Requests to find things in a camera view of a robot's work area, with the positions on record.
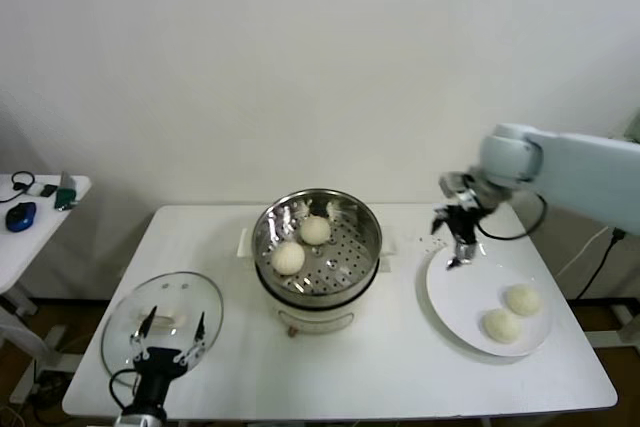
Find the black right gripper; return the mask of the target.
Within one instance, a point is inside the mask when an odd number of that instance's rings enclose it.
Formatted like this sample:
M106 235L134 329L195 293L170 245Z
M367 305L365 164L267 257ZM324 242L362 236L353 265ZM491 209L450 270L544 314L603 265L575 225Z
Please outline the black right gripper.
M453 256L447 261L447 270L468 265L474 260L478 219L478 208L465 209L460 205L447 205L434 210L431 234L435 235L443 225L447 225L457 242Z

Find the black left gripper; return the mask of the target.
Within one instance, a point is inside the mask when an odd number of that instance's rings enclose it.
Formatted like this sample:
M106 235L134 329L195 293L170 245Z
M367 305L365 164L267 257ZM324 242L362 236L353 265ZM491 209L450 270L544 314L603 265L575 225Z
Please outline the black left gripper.
M146 346L146 339L153 324L157 307L143 319L137 330L130 335L134 368L139 382L134 395L136 406L162 407L170 384L184 375L184 365L196 365L206 351L205 313L202 312L192 345L183 350Z

